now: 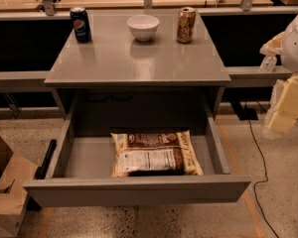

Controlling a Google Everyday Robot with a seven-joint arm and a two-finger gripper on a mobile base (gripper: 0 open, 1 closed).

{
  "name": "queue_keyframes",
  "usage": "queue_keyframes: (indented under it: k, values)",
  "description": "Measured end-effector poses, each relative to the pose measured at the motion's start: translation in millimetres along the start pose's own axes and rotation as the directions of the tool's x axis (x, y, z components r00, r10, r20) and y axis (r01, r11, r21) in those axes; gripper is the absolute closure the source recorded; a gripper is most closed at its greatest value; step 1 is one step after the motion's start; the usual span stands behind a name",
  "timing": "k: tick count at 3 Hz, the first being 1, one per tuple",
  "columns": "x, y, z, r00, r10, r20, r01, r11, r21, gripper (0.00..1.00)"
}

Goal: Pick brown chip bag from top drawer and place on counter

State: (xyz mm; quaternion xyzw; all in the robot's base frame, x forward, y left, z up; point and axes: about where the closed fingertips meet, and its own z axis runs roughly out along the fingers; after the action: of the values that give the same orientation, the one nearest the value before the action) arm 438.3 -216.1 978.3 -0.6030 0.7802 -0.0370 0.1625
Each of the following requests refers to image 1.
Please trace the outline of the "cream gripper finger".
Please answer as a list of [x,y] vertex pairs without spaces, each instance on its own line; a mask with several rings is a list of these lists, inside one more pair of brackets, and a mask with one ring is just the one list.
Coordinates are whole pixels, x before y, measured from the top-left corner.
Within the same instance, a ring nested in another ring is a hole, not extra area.
[[259,50],[259,52],[265,56],[276,56],[281,54],[282,40],[284,33],[281,32],[270,41],[265,43]]
[[286,134],[298,120],[298,73],[287,80],[278,79],[273,86],[263,135],[276,139]]

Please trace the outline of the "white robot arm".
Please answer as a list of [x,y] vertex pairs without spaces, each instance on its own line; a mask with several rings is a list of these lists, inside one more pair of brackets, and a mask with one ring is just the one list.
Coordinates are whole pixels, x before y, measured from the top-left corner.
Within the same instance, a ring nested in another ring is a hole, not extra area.
[[286,134],[298,120],[298,15],[284,32],[264,44],[260,52],[264,55],[261,71],[272,72],[276,56],[280,56],[283,67],[292,71],[290,78],[278,79],[273,86],[265,117],[263,134],[275,139]]

